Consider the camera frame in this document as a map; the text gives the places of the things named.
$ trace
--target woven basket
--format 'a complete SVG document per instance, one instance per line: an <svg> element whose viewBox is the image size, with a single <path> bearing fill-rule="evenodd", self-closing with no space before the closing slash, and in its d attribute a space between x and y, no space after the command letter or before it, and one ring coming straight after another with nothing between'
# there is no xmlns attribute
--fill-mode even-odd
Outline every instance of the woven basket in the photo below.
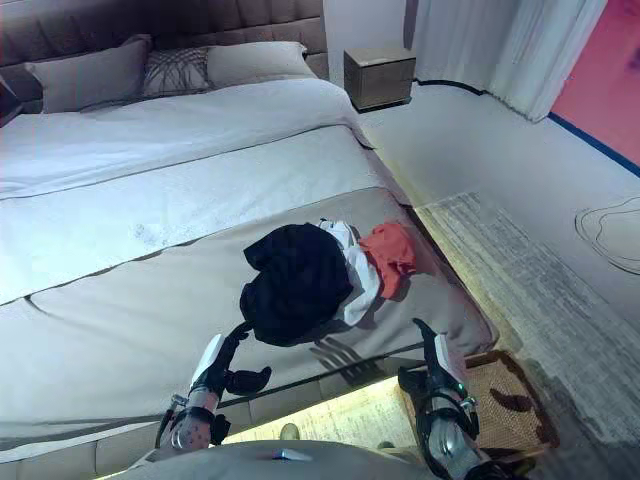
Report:
<svg viewBox="0 0 640 480"><path fill-rule="evenodd" d="M466 359L467 388L477 402L477 443L492 458L514 462L557 446L557 435L522 368L507 352L495 350ZM410 398L405 403L415 432Z"/></svg>

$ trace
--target nightstand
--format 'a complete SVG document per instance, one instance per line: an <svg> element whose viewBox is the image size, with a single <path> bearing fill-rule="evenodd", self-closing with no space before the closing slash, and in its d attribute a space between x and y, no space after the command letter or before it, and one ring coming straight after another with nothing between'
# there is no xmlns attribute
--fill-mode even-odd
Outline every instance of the nightstand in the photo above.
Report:
<svg viewBox="0 0 640 480"><path fill-rule="evenodd" d="M409 103L415 66L404 48L345 50L344 88L358 111Z"/></svg>

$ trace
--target pillow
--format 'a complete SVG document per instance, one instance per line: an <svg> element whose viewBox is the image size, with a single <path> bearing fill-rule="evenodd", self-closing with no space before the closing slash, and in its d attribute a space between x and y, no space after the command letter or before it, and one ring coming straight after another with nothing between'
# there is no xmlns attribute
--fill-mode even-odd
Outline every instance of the pillow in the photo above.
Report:
<svg viewBox="0 0 640 480"><path fill-rule="evenodd" d="M0 77L0 104L2 105L0 128L2 128L22 111L22 103L5 84L2 77Z"/></svg>
<svg viewBox="0 0 640 480"><path fill-rule="evenodd" d="M298 42L258 42L209 50L207 72L215 88L290 78L317 78Z"/></svg>
<svg viewBox="0 0 640 480"><path fill-rule="evenodd" d="M136 35L118 48L26 63L42 85L42 113L77 111L138 94L150 44L150 36Z"/></svg>
<svg viewBox="0 0 640 480"><path fill-rule="evenodd" d="M145 68L142 95L187 95L208 90L208 53L209 47L151 52Z"/></svg>

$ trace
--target upholstered headboard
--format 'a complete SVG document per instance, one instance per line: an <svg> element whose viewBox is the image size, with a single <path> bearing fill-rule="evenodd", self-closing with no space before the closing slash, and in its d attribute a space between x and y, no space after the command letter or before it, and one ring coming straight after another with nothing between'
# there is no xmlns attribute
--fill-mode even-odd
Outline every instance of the upholstered headboard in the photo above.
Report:
<svg viewBox="0 0 640 480"><path fill-rule="evenodd" d="M150 33L155 48L293 40L328 78L322 0L0 0L0 75L23 102L42 97L22 63L78 55Z"/></svg>

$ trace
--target bed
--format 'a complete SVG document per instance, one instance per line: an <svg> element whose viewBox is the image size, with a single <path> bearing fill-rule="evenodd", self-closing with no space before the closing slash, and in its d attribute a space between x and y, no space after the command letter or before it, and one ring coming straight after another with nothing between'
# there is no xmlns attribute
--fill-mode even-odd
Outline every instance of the bed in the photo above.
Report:
<svg viewBox="0 0 640 480"><path fill-rule="evenodd" d="M321 0L45 3L0 7L9 40L0 74L27 110L41 108L42 93L20 81L20 63L140 32L156 48L296 40L326 78ZM95 21L122 12L109 32ZM466 354L497 340L401 207L346 93L321 78L20 115L1 135L2 478L89 478L130 465L209 339L243 321L240 293L255 276L243 249L281 225L330 218L364 236L400 222L418 273L356 327L332 325L291 348L250 340L233 367L274 374L256 398L225 396L235 428L352 388L336 386L345 368L419 354L413 317Z"/></svg>

